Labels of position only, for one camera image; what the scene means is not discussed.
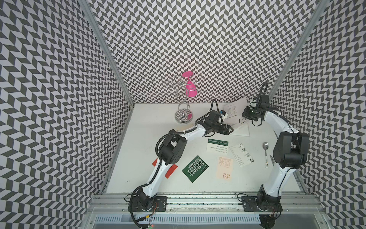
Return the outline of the white photo album bicycle cover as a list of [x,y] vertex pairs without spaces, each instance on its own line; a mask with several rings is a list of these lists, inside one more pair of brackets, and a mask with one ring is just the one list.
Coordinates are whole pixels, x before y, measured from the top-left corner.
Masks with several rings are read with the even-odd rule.
[[247,107],[247,99],[245,97],[224,105],[223,110],[226,112],[227,117],[224,120],[224,124],[228,124],[233,128],[232,135],[237,136],[250,136],[249,121],[242,116],[245,108]]

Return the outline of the green white text card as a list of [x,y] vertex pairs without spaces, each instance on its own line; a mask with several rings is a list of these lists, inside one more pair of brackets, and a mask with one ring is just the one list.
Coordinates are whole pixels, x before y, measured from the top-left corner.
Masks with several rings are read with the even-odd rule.
[[228,148],[229,148],[228,141],[209,138],[207,141],[206,151],[207,153],[227,154]]

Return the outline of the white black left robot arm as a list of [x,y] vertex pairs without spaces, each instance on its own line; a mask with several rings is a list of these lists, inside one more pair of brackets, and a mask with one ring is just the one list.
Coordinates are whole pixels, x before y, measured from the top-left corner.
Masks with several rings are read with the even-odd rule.
[[227,113],[220,110],[218,102],[213,100],[209,111],[199,117],[193,127],[181,132],[172,129],[163,135],[155,146],[157,162],[154,170],[148,181],[131,193],[128,210],[133,212],[135,206],[139,206],[143,211],[148,211],[153,206],[163,177],[181,159],[188,142],[205,137],[210,133],[230,135],[234,129],[230,125],[224,124],[226,117]]

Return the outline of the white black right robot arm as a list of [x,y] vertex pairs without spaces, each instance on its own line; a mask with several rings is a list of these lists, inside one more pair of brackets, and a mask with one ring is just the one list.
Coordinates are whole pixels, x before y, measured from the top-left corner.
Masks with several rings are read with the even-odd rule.
[[276,107],[270,105],[267,90],[268,82],[264,82],[256,99],[242,113],[246,120],[267,122],[277,137],[272,153],[273,169],[255,199],[256,208],[263,212],[281,210],[282,190],[295,170],[306,163],[309,149],[309,135],[296,130]]

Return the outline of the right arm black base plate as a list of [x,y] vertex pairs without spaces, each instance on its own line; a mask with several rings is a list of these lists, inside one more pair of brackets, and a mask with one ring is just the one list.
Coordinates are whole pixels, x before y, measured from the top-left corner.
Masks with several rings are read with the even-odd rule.
[[280,203],[281,198],[269,197],[263,200],[257,200],[258,197],[242,196],[240,197],[245,212],[282,212]]

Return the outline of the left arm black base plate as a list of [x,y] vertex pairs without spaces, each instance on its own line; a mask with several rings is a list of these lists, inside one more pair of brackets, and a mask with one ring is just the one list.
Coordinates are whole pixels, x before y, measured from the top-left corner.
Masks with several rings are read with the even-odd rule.
[[141,200],[134,196],[128,206],[128,211],[156,211],[165,212],[167,207],[167,196],[155,196],[153,198],[145,198]]

